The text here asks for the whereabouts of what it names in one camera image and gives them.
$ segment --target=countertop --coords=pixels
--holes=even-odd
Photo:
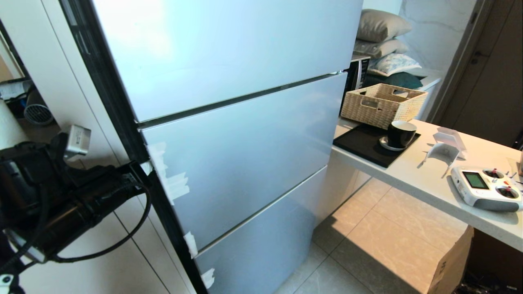
[[[344,162],[381,180],[419,200],[466,222],[486,234],[523,252],[523,212],[494,212],[467,205],[456,190],[450,171],[444,174],[447,164],[430,158],[420,163],[435,143],[433,134],[438,126],[419,120],[411,120],[421,136],[388,168],[371,163],[350,152],[333,146]],[[340,119],[335,137],[349,131],[360,123]],[[521,152],[471,135],[461,134],[468,151],[467,160],[457,160],[455,165],[492,167],[505,173],[517,171]]]

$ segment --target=microwave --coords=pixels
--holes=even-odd
[[[344,72],[347,73],[347,81],[345,82],[345,91],[343,91],[342,104],[339,108],[339,114],[342,113],[343,102],[345,101],[345,93],[354,91],[363,87],[365,77],[367,75],[367,68],[369,67],[370,56],[356,55],[350,61],[350,67]]]

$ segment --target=cardboard box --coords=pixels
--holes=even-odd
[[[468,226],[454,246],[439,261],[428,294],[451,294],[463,279],[474,237],[474,228]]]

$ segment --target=refrigerator drawer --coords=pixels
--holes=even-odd
[[[326,165],[345,74],[142,130],[198,249]]]
[[[362,0],[93,0],[138,121],[349,68]]]
[[[296,270],[309,250],[325,173],[326,167],[195,258],[202,274],[214,275],[209,294],[271,294]]]

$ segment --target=refrigerator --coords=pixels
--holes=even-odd
[[[362,0],[61,5],[195,289],[273,293],[308,253]]]

